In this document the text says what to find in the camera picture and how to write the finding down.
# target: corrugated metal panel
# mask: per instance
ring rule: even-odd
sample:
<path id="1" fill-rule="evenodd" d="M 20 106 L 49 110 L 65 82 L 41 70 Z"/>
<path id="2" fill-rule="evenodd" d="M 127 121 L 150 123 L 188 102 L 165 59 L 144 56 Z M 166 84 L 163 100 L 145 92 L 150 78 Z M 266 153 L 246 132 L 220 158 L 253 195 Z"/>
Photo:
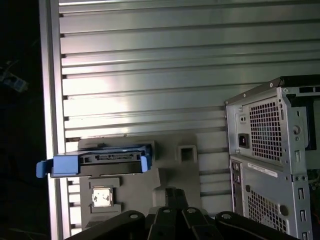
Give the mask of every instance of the corrugated metal panel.
<path id="1" fill-rule="evenodd" d="M 100 135 L 196 133 L 203 207 L 231 210 L 223 101 L 281 75 L 320 74 L 319 12 L 308 0 L 60 0 L 66 151 Z"/>

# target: computer tower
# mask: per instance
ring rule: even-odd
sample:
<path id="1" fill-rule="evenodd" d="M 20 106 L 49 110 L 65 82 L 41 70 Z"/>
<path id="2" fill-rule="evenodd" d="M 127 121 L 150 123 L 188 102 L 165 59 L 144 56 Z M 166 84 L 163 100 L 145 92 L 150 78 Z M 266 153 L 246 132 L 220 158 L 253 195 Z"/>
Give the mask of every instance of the computer tower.
<path id="1" fill-rule="evenodd" d="M 301 75 L 225 101 L 234 212 L 302 240 L 319 222 L 318 99 L 320 75 Z"/>

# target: blue plastic tab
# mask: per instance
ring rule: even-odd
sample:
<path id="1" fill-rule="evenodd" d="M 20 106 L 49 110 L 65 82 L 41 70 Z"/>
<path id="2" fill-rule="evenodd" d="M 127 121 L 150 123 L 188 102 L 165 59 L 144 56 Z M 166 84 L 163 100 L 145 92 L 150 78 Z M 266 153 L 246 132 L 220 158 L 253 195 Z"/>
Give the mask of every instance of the blue plastic tab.
<path id="1" fill-rule="evenodd" d="M 40 161 L 36 164 L 36 177 L 39 179 L 47 176 L 48 173 L 51 172 L 51 168 L 53 167 L 53 159 L 48 159 L 44 161 Z"/>
<path id="2" fill-rule="evenodd" d="M 53 157 L 53 176 L 62 177 L 79 173 L 79 155 L 58 155 Z"/>
<path id="3" fill-rule="evenodd" d="M 141 156 L 140 160 L 141 160 L 141 170 L 143 173 L 145 173 L 146 171 L 149 170 L 147 158 L 145 156 Z"/>

